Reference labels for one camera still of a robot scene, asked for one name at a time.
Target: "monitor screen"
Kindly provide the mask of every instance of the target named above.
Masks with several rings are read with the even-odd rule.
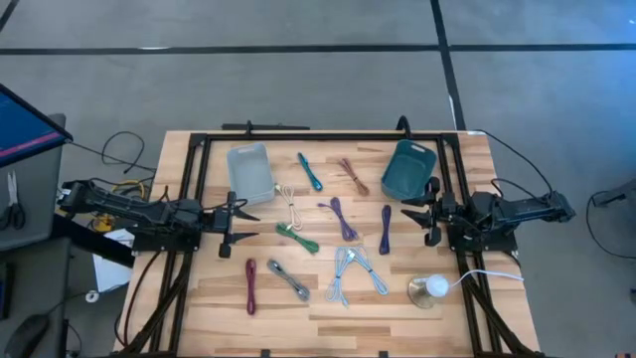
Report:
[[[64,144],[68,134],[0,87],[0,167]]]

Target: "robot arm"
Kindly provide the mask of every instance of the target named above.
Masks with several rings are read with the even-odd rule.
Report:
[[[235,192],[229,192],[227,202],[208,213],[193,199],[148,203],[111,193],[90,180],[66,182],[62,188],[58,205],[71,217],[101,212],[136,222],[137,226],[129,229],[135,235],[133,251],[191,252],[198,249],[201,233],[218,233],[224,235],[219,256],[229,258],[230,244],[257,234],[232,233],[233,217],[258,221],[240,209],[245,202],[238,200]]]
[[[538,219],[567,222],[575,215],[565,196],[557,191],[516,201],[492,193],[475,192],[467,205],[459,205],[453,193],[443,193],[437,199],[439,188],[439,179],[432,177],[422,197],[403,201],[419,207],[428,205],[429,210],[424,213],[402,210],[424,229],[429,229],[424,239],[428,246],[441,241],[439,221],[448,223],[449,230],[458,234],[453,235],[455,239],[451,245],[454,248],[479,252],[514,251],[517,244],[513,234],[519,224]]]

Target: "white power cord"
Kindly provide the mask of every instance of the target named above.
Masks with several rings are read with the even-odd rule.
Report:
[[[289,217],[291,218],[291,224],[287,225],[287,230],[293,228],[295,231],[302,229],[302,219],[300,213],[294,206],[294,187],[291,185],[274,185],[274,188],[280,193],[280,196],[285,200],[287,206],[289,206]]]
[[[456,283],[452,284],[451,287],[454,287],[457,283],[461,282],[462,279],[464,279],[464,277],[466,277],[469,274],[472,274],[474,272],[479,272],[479,273],[484,273],[484,274],[491,274],[491,275],[498,275],[498,276],[502,276],[502,277],[507,277],[507,278],[511,278],[511,279],[516,279],[519,281],[523,281],[524,278],[521,276],[517,276],[515,274],[511,274],[511,273],[505,273],[505,272],[498,272],[498,271],[488,271],[488,270],[484,270],[484,269],[472,269],[469,272],[463,274]]]

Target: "green cable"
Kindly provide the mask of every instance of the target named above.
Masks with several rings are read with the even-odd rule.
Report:
[[[302,245],[302,247],[307,249],[312,255],[318,253],[320,250],[318,243],[299,237],[291,229],[287,229],[287,226],[283,223],[276,224],[276,233],[297,241],[298,244]]]

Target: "maroon cable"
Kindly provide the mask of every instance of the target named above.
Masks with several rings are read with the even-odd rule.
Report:
[[[256,300],[254,298],[254,280],[256,279],[256,261],[249,259],[245,263],[245,275],[247,276],[247,314],[256,313]]]

